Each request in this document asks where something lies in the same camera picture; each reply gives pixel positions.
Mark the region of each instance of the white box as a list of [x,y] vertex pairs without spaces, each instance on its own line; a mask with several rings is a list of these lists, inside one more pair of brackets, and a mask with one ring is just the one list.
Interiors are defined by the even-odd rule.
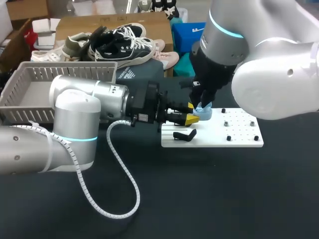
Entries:
[[38,35],[39,46],[53,46],[55,41],[55,33],[44,33]]
[[0,0],[0,43],[3,42],[13,30],[5,2],[6,0]]
[[56,31],[56,27],[58,26],[61,19],[51,18],[51,31]]
[[32,22],[32,27],[35,33],[51,32],[49,19],[35,20]]

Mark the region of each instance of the blue box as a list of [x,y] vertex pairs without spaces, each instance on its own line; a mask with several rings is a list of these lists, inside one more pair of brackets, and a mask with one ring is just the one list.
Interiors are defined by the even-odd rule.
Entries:
[[192,45],[200,40],[204,28],[205,22],[174,24],[172,31],[177,51],[181,54],[191,52]]

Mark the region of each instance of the cable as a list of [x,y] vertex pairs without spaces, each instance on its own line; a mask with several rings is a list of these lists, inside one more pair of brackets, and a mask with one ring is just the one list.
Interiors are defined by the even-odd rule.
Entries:
[[[126,214],[123,214],[123,215],[115,215],[115,214],[110,214],[108,212],[105,212],[103,209],[101,209],[97,204],[96,202],[93,200],[92,196],[90,195],[86,185],[85,185],[85,182],[84,182],[84,178],[82,176],[82,172],[81,172],[81,169],[80,169],[80,166],[79,166],[79,162],[76,158],[76,155],[74,154],[73,150],[71,149],[70,145],[64,141],[63,139],[61,139],[59,136],[55,135],[54,133],[50,133],[50,136],[58,141],[63,147],[66,148],[66,150],[69,152],[70,156],[71,156],[71,159],[74,163],[74,166],[75,166],[75,169],[76,169],[76,173],[77,173],[77,176],[78,176],[78,179],[79,179],[79,182],[80,182],[80,185],[82,187],[82,190],[87,198],[87,200],[89,201],[89,203],[92,205],[92,207],[100,214],[102,214],[103,216],[105,217],[108,217],[108,218],[112,218],[112,219],[124,219],[124,218],[128,218],[130,217],[131,215],[133,215],[137,209],[139,208],[139,205],[140,205],[140,201],[141,201],[141,196],[140,196],[140,191],[139,191],[139,188],[134,180],[134,178],[132,177],[132,175],[130,174],[129,170],[127,169],[127,167],[124,165],[123,161],[121,160],[121,158],[119,157],[119,155],[117,154],[116,150],[114,149],[113,145],[112,145],[112,142],[111,142],[111,138],[110,138],[110,134],[111,134],[111,130],[114,126],[118,125],[118,124],[124,124],[124,125],[131,125],[131,122],[129,121],[126,121],[126,120],[119,120],[119,121],[115,121],[114,123],[112,123],[108,130],[107,130],[107,133],[106,133],[106,136],[107,136],[107,142],[109,144],[109,147],[111,149],[111,151],[113,152],[114,156],[116,157],[116,159],[118,160],[118,162],[120,163],[121,167],[123,168],[123,170],[125,171],[125,173],[127,174],[127,176],[129,177],[130,181],[132,182],[134,188],[135,188],[135,192],[136,192],[136,204],[135,206],[133,207],[133,209],[126,213]],[[37,132],[37,133],[40,133],[42,135],[46,135],[46,129],[44,128],[39,128],[39,127],[34,127],[34,126],[28,126],[28,125],[16,125],[16,126],[13,126],[13,127],[18,127],[18,128],[22,128],[22,129],[26,129],[26,130],[30,130],[30,131],[33,131],[33,132]]]

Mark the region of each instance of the mounting hole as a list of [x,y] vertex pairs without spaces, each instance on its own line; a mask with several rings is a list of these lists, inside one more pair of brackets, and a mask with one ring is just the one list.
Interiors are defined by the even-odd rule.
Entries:
[[288,72],[287,72],[287,75],[288,75],[289,77],[292,77],[293,74],[294,74],[294,70],[293,70],[293,69],[289,69]]

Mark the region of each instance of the red object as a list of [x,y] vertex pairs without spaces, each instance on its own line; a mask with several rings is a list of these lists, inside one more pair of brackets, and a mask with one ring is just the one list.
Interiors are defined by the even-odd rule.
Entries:
[[35,44],[35,42],[38,38],[38,34],[34,33],[32,28],[30,28],[29,30],[27,30],[24,33],[24,38],[25,38],[26,43],[30,47],[30,51],[36,50],[33,45]]

